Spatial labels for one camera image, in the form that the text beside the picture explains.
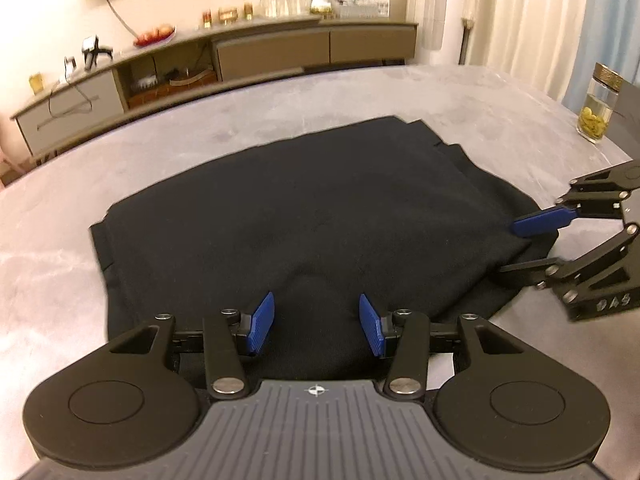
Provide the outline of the black trousers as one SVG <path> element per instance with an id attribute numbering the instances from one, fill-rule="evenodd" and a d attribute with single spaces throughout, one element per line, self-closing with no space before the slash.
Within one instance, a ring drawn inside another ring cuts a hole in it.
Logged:
<path id="1" fill-rule="evenodd" d="M 359 300 L 441 323 L 489 318 L 520 290 L 501 268 L 556 241 L 513 234 L 536 210 L 423 122 L 388 116 L 249 148 L 114 203 L 92 227 L 107 333 L 159 313 L 198 330 L 273 296 L 250 380 L 378 379 Z"/>

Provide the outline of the glass jar on table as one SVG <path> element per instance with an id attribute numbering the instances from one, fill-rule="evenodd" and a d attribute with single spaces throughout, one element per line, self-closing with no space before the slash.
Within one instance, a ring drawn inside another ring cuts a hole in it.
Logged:
<path id="1" fill-rule="evenodd" d="M 623 81 L 608 66 L 601 63 L 594 66 L 576 126 L 578 133 L 590 142 L 599 143 L 605 137 Z"/>

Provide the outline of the white lace covered air conditioner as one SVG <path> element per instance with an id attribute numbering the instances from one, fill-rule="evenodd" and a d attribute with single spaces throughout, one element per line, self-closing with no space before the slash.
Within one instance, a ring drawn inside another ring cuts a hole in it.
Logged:
<path id="1" fill-rule="evenodd" d="M 464 64 L 477 3 L 478 0 L 407 0 L 406 18 L 418 25 L 414 62 Z"/>

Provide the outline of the pink plastic kids chair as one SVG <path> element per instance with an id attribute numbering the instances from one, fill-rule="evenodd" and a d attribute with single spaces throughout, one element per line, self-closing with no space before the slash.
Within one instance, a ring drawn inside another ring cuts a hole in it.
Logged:
<path id="1" fill-rule="evenodd" d="M 32 170 L 30 154 L 20 129 L 5 114 L 1 115 L 1 186 Z"/>

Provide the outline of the long grey TV cabinet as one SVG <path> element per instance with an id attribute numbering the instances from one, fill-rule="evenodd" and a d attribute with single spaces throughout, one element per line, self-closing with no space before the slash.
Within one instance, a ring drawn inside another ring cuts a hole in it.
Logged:
<path id="1" fill-rule="evenodd" d="M 161 110 L 236 88 L 344 68 L 405 64 L 418 26 L 390 18 L 258 18 L 175 32 L 78 70 L 12 115 L 34 159 Z"/>

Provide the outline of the clear glass cup set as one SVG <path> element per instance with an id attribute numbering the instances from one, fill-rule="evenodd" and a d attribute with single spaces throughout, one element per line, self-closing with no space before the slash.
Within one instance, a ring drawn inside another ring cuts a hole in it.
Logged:
<path id="1" fill-rule="evenodd" d="M 265 18 L 290 18 L 309 13 L 309 0 L 259 0 L 258 11 Z"/>

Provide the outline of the red plate of fruit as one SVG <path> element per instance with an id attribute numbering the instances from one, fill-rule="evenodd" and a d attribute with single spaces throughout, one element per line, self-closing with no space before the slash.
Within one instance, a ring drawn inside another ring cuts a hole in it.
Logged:
<path id="1" fill-rule="evenodd" d="M 145 48 L 152 46 L 152 44 L 159 44 L 162 41 L 170 39 L 175 35 L 176 28 L 171 24 L 163 24 L 155 27 L 147 32 L 142 32 L 134 40 L 134 46 L 136 48 Z"/>

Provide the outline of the small yellow cup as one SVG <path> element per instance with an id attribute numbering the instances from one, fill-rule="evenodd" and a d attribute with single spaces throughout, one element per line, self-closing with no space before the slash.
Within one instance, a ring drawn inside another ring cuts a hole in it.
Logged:
<path id="1" fill-rule="evenodd" d="M 38 94 L 43 92 L 44 84 L 43 84 L 43 76 L 42 73 L 35 73 L 28 78 L 28 82 L 30 88 L 32 88 L 33 94 Z"/>

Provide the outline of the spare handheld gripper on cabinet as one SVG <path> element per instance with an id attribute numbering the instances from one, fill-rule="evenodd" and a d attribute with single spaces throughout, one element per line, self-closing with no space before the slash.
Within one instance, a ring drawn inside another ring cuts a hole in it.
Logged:
<path id="1" fill-rule="evenodd" d="M 84 56 L 85 71 L 90 72 L 96 64 L 100 55 L 107 55 L 111 60 L 113 58 L 113 49 L 100 45 L 98 36 L 90 36 L 86 38 L 81 45 L 81 53 Z"/>

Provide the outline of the golden ornament bowl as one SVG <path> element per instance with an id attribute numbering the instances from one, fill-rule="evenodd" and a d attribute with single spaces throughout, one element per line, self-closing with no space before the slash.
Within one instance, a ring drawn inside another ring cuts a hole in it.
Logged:
<path id="1" fill-rule="evenodd" d="M 218 9 L 218 22 L 220 24 L 231 24 L 239 19 L 239 13 L 237 8 L 219 8 Z"/>

